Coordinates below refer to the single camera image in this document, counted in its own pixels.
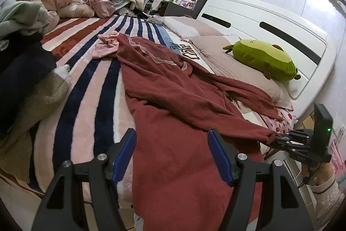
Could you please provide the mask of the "right forearm cream sleeve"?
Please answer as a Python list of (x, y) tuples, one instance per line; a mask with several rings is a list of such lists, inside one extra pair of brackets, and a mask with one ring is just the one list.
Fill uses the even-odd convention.
[(333, 175), (321, 185), (310, 186), (316, 200), (315, 215), (312, 217), (314, 230), (323, 230), (340, 208), (345, 195)]

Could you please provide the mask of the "right hand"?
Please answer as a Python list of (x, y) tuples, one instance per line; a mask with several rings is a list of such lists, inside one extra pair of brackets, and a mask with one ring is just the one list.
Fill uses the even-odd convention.
[(301, 166), (301, 174), (304, 178), (310, 177), (309, 185), (322, 185), (334, 176), (333, 166), (330, 163), (320, 163), (316, 167), (306, 164)]

